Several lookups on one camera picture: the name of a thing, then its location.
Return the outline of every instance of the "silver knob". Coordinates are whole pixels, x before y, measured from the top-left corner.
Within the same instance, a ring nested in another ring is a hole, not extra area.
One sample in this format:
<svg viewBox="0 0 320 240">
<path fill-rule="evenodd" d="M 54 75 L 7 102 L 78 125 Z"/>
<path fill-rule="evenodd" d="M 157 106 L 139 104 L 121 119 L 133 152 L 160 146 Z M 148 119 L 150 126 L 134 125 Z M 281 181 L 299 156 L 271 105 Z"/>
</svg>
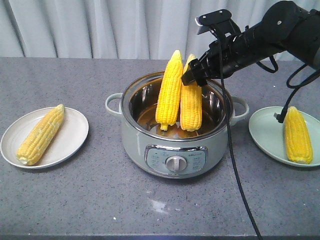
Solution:
<svg viewBox="0 0 320 240">
<path fill-rule="evenodd" d="M 165 160 L 165 166 L 172 172 L 181 172 L 187 167 L 187 160 L 182 156 L 170 156 Z"/>
</svg>

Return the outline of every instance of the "ceramic plate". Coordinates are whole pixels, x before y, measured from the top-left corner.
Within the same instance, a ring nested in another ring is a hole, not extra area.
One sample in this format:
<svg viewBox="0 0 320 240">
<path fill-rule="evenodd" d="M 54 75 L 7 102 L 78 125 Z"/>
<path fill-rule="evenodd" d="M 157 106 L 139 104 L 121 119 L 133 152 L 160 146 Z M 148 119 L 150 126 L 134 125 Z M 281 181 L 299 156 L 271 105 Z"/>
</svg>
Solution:
<svg viewBox="0 0 320 240">
<path fill-rule="evenodd" d="M 320 166 L 320 121 L 301 112 L 306 122 L 313 149 L 313 160 L 310 164 L 289 161 L 284 141 L 284 125 L 279 123 L 274 114 L 280 114 L 283 107 L 270 106 L 256 111 L 249 120 L 249 131 L 256 145 L 275 160 L 296 167 Z"/>
<path fill-rule="evenodd" d="M 44 152 L 42 158 L 33 166 L 23 165 L 16 158 L 16 151 L 34 126 L 54 107 L 42 108 L 30 112 L 16 120 L 4 132 L 0 150 L 3 158 L 10 164 L 24 169 L 43 169 L 65 161 L 84 143 L 89 124 L 79 111 L 65 107 L 64 119 L 54 139 Z"/>
</svg>

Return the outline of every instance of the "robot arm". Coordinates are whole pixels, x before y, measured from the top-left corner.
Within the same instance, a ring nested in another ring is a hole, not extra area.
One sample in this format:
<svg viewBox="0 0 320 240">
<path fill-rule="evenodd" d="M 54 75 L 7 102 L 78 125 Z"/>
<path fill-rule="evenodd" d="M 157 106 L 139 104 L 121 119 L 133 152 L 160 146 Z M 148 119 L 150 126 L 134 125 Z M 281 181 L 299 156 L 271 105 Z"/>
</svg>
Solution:
<svg viewBox="0 0 320 240">
<path fill-rule="evenodd" d="M 284 51 L 315 70 L 320 69 L 320 12 L 317 10 L 306 11 L 293 1 L 279 1 L 265 13 L 261 22 L 246 27 L 244 32 L 231 20 L 231 13 L 226 9 L 199 16 L 196 22 L 200 26 L 198 34 L 210 31 L 217 40 L 200 59 L 189 63 L 188 71 L 182 76 L 184 85 L 196 81 L 204 86 L 207 79 L 220 78 L 219 43 L 224 78 L 254 63 L 274 73 L 278 66 L 273 55 Z M 265 58 L 271 59 L 274 69 L 260 63 Z"/>
</svg>

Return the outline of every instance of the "pot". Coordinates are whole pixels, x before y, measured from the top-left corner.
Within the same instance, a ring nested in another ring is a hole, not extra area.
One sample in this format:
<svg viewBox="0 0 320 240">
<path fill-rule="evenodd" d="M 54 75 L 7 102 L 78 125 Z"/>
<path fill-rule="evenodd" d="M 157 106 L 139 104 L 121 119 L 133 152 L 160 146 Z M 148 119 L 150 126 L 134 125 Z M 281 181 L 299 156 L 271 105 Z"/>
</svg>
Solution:
<svg viewBox="0 0 320 240">
<path fill-rule="evenodd" d="M 177 123 L 161 131 L 155 121 L 158 95 L 164 72 L 142 76 L 123 92 L 111 94 L 105 101 L 106 111 L 121 120 L 121 138 L 128 156 L 150 174 L 169 179 L 185 179 L 212 169 L 224 156 L 228 145 L 226 113 L 222 88 L 214 80 L 202 87 L 202 125 L 194 132 L 183 131 Z M 247 102 L 226 91 L 226 110 L 230 125 L 249 113 Z M 118 111 L 109 103 L 120 99 Z M 245 112 L 236 115 L 234 103 Z"/>
</svg>

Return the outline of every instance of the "label on cooker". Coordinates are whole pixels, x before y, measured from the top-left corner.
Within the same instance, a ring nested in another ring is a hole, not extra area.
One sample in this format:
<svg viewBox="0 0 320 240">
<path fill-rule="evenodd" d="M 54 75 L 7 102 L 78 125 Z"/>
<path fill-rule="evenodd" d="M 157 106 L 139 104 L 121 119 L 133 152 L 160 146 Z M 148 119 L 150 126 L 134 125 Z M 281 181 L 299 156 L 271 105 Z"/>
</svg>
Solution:
<svg viewBox="0 0 320 240">
<path fill-rule="evenodd" d="M 169 175 L 192 174 L 200 171 L 207 158 L 205 146 L 198 147 L 166 147 L 148 145 L 144 159 L 153 170 Z"/>
</svg>

